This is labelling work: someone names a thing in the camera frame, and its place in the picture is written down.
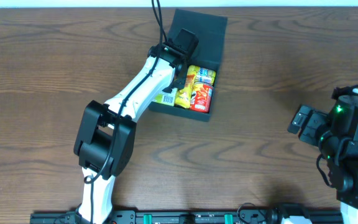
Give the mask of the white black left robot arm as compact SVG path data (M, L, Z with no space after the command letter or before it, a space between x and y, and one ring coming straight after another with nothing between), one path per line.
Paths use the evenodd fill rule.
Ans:
M133 152L137 121L158 93L184 86L194 50L168 42L151 47L144 67L123 90L86 106L73 149L85 183L77 223L107 222L114 181Z

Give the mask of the green yellow juice carton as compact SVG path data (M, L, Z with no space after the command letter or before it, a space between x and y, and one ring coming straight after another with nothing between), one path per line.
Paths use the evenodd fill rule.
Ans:
M152 101L154 103L159 103L167 106L174 106L177 91L178 91L177 88L173 88L170 93L161 91L156 95L156 97Z

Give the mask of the dark green box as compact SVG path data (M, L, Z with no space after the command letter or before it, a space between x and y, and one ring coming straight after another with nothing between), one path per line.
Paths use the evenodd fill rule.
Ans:
M218 72L223 57L226 26L226 17L177 9L168 36L176 37L181 29L194 33L199 42L190 58L190 64ZM211 103L208 112L204 113L176 106L151 103L149 110L208 122L212 115L213 106L214 104Z

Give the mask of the red chips can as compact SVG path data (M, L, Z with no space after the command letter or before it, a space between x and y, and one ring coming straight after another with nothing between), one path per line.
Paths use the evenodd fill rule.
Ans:
M196 82L193 85L190 110L208 113L211 105L213 86L208 83Z

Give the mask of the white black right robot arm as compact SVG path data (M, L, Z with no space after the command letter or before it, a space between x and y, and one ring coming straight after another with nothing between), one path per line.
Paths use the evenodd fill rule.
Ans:
M328 113L300 105L288 131L318 148L329 169L322 178L336 190L343 222L358 223L358 88L337 88L332 98Z

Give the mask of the yellow snack packet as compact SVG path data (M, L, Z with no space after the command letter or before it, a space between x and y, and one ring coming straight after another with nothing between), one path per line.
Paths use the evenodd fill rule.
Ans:
M195 75L187 75L185 87L177 91L174 105L184 109L190 107L191 93L193 91Z

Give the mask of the yellow mentos bottle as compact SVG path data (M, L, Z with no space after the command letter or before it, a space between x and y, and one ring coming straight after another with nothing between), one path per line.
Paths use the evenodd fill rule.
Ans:
M214 85L216 78L216 72L214 70L199 67L196 65L190 65L188 67L188 74L194 75L194 82L203 82L210 85Z

